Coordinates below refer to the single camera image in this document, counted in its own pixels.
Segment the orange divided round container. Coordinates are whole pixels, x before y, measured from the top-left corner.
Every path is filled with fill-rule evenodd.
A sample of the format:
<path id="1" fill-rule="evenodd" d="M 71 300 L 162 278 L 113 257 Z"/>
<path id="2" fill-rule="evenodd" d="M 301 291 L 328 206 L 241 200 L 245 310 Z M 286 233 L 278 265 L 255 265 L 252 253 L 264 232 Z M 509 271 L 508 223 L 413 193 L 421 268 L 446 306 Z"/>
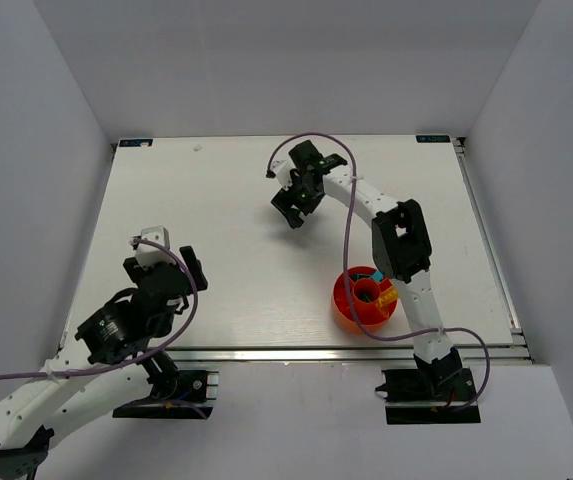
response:
<path id="1" fill-rule="evenodd" d="M 351 275 L 354 273 L 373 273 L 375 270 L 375 268 L 370 266 L 355 266 L 348 269 L 350 297 L 352 298 L 355 312 L 361 324 L 372 333 L 377 332 L 386 325 L 395 312 L 398 302 L 391 304 L 387 310 L 379 309 L 376 306 L 379 292 L 393 285 L 388 278 L 381 284 L 375 283 L 370 278 L 358 281 L 351 279 Z M 331 294 L 332 318 L 343 331 L 351 334 L 362 334 L 362 330 L 358 327 L 351 314 L 350 297 L 345 291 L 343 275 L 340 275 L 335 281 Z"/>

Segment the yellow long lego plate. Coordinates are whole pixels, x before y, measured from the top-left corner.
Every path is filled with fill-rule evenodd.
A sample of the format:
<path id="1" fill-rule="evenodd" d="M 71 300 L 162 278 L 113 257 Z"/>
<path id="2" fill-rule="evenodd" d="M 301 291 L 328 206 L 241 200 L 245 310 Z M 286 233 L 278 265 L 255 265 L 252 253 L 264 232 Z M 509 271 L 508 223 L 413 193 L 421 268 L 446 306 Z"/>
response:
<path id="1" fill-rule="evenodd" d="M 381 290 L 379 296 L 376 300 L 376 306 L 379 309 L 387 310 L 391 304 L 395 304 L 398 301 L 398 291 L 394 285 L 390 286 L 386 290 Z"/>

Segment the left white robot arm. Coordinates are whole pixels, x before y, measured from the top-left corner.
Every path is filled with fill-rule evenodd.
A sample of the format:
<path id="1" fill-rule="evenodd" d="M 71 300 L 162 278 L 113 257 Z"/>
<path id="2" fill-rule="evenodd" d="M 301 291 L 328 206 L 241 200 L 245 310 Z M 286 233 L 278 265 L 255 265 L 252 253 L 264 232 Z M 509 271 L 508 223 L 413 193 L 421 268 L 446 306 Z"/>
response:
<path id="1" fill-rule="evenodd" d="M 57 442 L 115 409 L 175 408 L 197 394 L 192 375 L 165 350 L 174 319 L 194 319 L 208 287 L 190 246 L 173 253 L 138 237 L 125 259 L 130 287 L 116 292 L 77 329 L 71 342 L 0 400 L 0 479 L 34 478 Z"/>

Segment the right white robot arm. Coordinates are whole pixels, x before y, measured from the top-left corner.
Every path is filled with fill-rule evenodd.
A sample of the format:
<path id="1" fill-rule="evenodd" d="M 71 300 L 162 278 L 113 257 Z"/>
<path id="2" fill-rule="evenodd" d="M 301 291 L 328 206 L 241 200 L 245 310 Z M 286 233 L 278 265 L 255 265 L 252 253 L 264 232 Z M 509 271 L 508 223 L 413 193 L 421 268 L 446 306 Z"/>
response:
<path id="1" fill-rule="evenodd" d="M 370 227 L 372 258 L 376 270 L 397 290 L 417 370 L 432 394 L 447 390 L 462 362 L 432 291 L 432 245 L 419 203 L 386 195 L 358 174 L 353 155 L 325 156 L 309 140 L 294 146 L 287 160 L 276 156 L 271 154 L 266 168 L 266 176 L 280 184 L 271 204 L 291 228 L 301 227 L 326 197 L 347 207 L 347 224 L 358 216 Z"/>

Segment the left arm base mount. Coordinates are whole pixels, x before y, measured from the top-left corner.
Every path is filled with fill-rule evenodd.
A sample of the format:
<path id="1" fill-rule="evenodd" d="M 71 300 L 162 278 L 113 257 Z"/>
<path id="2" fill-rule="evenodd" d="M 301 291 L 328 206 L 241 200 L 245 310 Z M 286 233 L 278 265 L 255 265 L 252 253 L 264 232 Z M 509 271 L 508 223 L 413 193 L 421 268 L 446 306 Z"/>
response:
<path id="1" fill-rule="evenodd" d="M 169 398 L 147 397 L 112 412 L 116 419 L 207 420 L 217 399 L 217 370 L 180 370 L 176 389 Z"/>

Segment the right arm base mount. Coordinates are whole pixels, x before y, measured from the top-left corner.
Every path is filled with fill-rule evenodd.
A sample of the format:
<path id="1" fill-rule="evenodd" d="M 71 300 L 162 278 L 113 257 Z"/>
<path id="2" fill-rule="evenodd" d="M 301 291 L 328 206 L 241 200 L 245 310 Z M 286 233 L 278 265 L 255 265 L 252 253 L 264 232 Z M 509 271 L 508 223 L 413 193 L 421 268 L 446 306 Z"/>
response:
<path id="1" fill-rule="evenodd" d="M 388 425 L 463 425 L 479 424 L 481 415 L 476 403 L 465 409 L 477 393 L 471 371 L 465 368 L 438 390 L 413 369 L 390 369 L 382 372 L 383 383 L 375 394 L 384 401 Z"/>

